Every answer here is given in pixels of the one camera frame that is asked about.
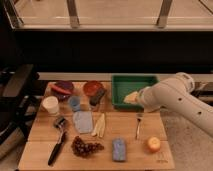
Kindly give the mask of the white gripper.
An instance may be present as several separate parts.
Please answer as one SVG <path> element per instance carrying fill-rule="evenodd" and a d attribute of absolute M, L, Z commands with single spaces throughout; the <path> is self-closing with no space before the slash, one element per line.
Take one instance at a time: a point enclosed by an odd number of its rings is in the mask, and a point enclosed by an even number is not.
<path fill-rule="evenodd" d="M 139 92 L 134 91 L 124 98 L 124 102 L 128 104 L 136 104 L 138 102 L 144 109 L 147 109 L 150 106 L 149 90 L 149 87 L 145 87 Z"/>

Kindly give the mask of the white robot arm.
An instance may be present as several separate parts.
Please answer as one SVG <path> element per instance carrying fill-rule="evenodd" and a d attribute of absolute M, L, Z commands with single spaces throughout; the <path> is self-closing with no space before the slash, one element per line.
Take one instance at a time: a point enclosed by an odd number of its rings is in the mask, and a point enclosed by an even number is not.
<path fill-rule="evenodd" d="M 187 73 L 179 72 L 152 86 L 129 93 L 124 102 L 141 105 L 146 113 L 165 107 L 181 114 L 213 137 L 213 107 L 192 96 L 194 89 L 194 79 Z"/>

